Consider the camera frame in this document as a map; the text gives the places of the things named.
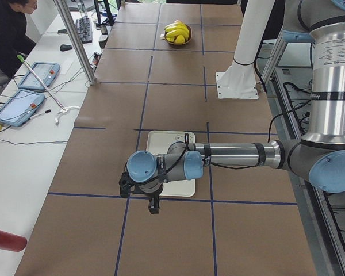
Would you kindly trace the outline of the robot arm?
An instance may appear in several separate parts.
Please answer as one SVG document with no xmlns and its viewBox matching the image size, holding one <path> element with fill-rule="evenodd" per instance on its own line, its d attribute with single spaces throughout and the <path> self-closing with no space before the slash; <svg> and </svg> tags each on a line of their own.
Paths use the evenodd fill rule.
<svg viewBox="0 0 345 276">
<path fill-rule="evenodd" d="M 172 144 L 166 154 L 133 153 L 119 181 L 120 195 L 144 194 L 159 211 L 167 182 L 198 179 L 204 168 L 269 166 L 293 172 L 327 193 L 345 191 L 345 1 L 286 1 L 283 37 L 315 42 L 308 131 L 299 140 L 267 143 Z"/>
</svg>

